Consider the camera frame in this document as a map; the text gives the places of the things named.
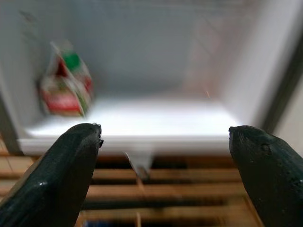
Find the white bin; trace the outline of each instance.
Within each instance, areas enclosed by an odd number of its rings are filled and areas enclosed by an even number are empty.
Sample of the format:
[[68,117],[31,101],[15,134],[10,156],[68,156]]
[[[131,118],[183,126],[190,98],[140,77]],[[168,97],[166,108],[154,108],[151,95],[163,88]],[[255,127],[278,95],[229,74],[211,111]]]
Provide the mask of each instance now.
[[[228,128],[260,126],[298,38],[301,0],[5,0],[0,92],[27,155],[81,122],[103,154],[228,154]],[[35,81],[51,40],[90,69],[85,118],[48,116]]]

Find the wooden surface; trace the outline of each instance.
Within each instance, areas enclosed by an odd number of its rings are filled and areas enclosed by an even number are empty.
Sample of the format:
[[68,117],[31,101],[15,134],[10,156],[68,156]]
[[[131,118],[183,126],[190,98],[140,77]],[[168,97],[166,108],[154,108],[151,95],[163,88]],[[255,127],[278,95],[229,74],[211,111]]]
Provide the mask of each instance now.
[[[0,156],[0,200],[35,160],[36,158],[32,157]],[[138,180],[128,165],[124,157],[104,157],[104,160],[100,158],[86,200],[178,201],[182,199],[186,201],[194,199],[201,201],[210,199],[220,202],[160,209],[146,207],[84,210],[79,214],[76,227],[84,227],[86,221],[131,223],[131,226],[138,227],[146,225],[262,226],[243,187],[239,172],[233,167],[229,158],[156,158],[147,182]]]

